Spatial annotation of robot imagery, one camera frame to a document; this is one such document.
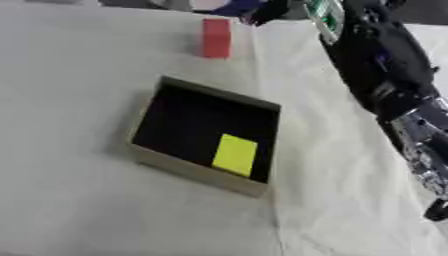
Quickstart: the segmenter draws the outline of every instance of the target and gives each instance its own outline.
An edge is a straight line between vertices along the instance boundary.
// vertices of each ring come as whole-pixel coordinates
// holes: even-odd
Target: white table surface
[[[251,36],[198,57],[201,16],[0,5],[0,251],[279,255],[272,208],[136,165],[124,137],[161,75],[256,94]]]
[[[308,22],[235,23],[232,58],[212,61],[198,57],[200,21],[0,5],[1,252],[446,255],[448,229],[421,218],[428,194],[353,101]],[[448,66],[447,28],[411,28]],[[125,132],[162,74],[283,105],[275,193],[250,199],[131,161]],[[444,81],[442,68],[437,84],[448,93]]]

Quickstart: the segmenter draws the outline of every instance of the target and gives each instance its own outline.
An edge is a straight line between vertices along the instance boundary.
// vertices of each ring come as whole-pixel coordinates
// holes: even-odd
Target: red block
[[[203,54],[206,58],[230,56],[230,22],[226,19],[204,19]]]

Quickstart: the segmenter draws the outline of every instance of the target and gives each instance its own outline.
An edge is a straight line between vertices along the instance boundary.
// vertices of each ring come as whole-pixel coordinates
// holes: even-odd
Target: cardboard box
[[[138,162],[259,196],[269,183],[279,115],[274,103],[163,77],[127,143]]]

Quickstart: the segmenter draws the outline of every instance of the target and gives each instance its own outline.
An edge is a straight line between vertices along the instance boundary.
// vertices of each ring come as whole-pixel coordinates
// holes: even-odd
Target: robotic hand
[[[448,103],[433,85],[438,68],[390,14],[403,3],[306,0],[304,6],[349,90],[376,116],[412,173],[438,197],[425,217],[441,221],[448,218]],[[286,13],[288,4],[271,0],[243,20],[262,25]]]

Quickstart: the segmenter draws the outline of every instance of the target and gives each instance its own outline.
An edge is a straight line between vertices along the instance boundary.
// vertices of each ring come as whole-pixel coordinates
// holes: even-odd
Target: yellow cube
[[[250,177],[257,146],[256,142],[223,134],[213,160],[213,166]]]

